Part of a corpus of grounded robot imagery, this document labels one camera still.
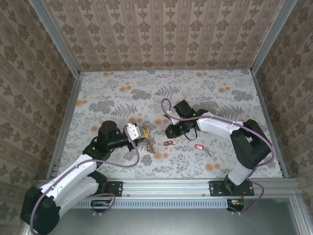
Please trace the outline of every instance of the gray leaf pattern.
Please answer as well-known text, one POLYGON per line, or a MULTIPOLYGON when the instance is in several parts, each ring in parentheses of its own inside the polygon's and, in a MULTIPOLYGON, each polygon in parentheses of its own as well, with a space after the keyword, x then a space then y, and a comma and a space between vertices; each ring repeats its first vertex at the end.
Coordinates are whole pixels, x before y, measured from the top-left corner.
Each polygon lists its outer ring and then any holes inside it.
MULTIPOLYGON (((169 140, 164 131, 170 121, 161 110, 163 98, 170 99, 172 106, 185 99, 195 110, 206 109, 234 121, 254 119, 269 138, 249 70, 86 72, 59 173, 78 158, 97 135, 103 121, 113 120, 120 130, 127 123, 137 123, 149 135, 138 145, 138 165, 119 168, 103 164, 98 170, 107 177, 224 178, 236 163, 233 146, 228 140, 213 133, 199 132, 195 141, 183 136, 172 140, 175 145, 164 145, 169 140), (151 144, 153 153, 147 151, 151 144), (203 145, 205 150, 195 149, 195 144, 203 145)), ((3 134, 10 135, 10 130, 3 128, 3 134)), ((126 147, 119 148, 109 161, 129 165, 136 161, 136 153, 126 147)), ((278 162, 275 160, 270 168, 257 170, 254 176, 281 177, 278 162)))

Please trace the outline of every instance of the patterned wallpaper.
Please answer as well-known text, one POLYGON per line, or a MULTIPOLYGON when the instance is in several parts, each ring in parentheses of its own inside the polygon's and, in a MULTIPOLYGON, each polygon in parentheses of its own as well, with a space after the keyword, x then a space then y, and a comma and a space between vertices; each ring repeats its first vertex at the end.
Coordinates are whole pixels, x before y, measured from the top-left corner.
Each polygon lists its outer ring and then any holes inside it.
POLYGON ((283 0, 44 0, 80 70, 248 68, 283 0))
POLYGON ((313 215, 313 1, 297 2, 257 77, 289 174, 313 215))
POLYGON ((27 0, 0 1, 0 234, 18 234, 24 193, 44 179, 73 77, 27 0))

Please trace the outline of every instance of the metal plate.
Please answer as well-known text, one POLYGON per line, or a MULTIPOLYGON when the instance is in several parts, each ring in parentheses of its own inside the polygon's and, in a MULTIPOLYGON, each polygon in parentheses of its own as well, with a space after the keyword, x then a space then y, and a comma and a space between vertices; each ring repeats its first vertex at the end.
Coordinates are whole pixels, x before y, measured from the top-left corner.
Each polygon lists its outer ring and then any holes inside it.
MULTIPOLYGON (((92 202, 110 202, 110 200, 84 199, 73 209, 91 209, 92 202)), ((99 204, 95 209, 106 206, 99 204)), ((227 199, 120 199, 117 198, 112 209, 226 209, 227 199)))
POLYGON ((108 181, 105 192, 112 192, 115 197, 121 197, 123 192, 123 181, 108 181))
MULTIPOLYGON (((229 194, 225 193, 225 185, 224 180, 212 180, 209 182, 209 189, 211 197, 223 197, 223 196, 229 196, 229 194)), ((241 184, 241 190, 237 190, 233 195, 231 196, 242 196, 243 193, 245 196, 254 196, 254 190, 253 185, 248 180, 245 180, 241 184)))
MULTIPOLYGON (((109 182, 122 181, 122 198, 135 199, 205 199, 215 198, 210 195, 209 182, 224 179, 110 179, 109 182)), ((253 179, 265 188, 262 198, 293 198, 300 196, 301 191, 296 179, 292 178, 261 178, 253 179)), ((47 184, 49 180, 40 180, 37 187, 47 184)), ((253 198, 258 198, 261 187, 255 185, 253 198)), ((238 197, 224 196, 224 199, 238 197)))

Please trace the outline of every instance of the gray floor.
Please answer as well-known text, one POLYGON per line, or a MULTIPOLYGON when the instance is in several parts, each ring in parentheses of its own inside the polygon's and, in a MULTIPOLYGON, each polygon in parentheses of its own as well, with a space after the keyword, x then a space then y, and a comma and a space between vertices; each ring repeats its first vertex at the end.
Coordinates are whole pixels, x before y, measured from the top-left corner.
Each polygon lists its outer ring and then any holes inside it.
POLYGON ((263 199, 251 211, 225 209, 70 210, 51 235, 298 235, 288 200, 263 199))

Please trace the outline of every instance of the black motor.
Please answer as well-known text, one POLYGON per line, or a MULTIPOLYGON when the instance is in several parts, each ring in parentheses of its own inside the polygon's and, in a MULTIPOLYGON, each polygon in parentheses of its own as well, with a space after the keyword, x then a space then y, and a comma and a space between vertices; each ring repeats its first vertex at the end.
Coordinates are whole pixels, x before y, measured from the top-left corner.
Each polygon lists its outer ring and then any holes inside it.
MULTIPOLYGON (((144 140, 145 138, 139 138, 134 140, 134 142, 137 145, 144 140)), ((114 121, 105 121, 98 130, 98 136, 93 138, 91 143, 83 150, 83 154, 88 154, 94 159, 106 161, 115 149, 124 146, 127 146, 129 151, 134 148, 125 132, 123 131, 122 133, 114 121)))
MULTIPOLYGON (((204 109, 199 109, 198 111, 195 111, 184 99, 174 106, 174 110, 181 118, 199 117, 208 112, 204 109)), ((200 130, 197 125, 196 119, 190 121, 179 121, 175 125, 171 124, 166 128, 165 134, 167 138, 174 139, 181 135, 185 135, 186 133, 190 132, 191 129, 194 129, 195 131, 200 130)))

